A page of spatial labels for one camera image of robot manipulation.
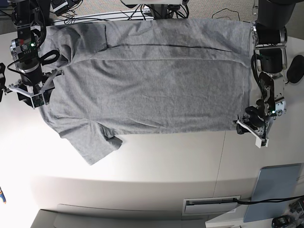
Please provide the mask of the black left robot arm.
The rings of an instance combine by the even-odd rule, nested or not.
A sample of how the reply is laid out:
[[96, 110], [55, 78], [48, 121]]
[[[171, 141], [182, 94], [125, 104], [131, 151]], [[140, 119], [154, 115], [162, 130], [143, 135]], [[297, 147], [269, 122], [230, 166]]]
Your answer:
[[234, 121], [238, 134], [251, 133], [256, 146], [268, 146], [273, 121], [286, 112], [284, 98], [287, 69], [287, 29], [296, 0], [256, 0], [252, 13], [253, 55], [251, 68], [261, 97]]

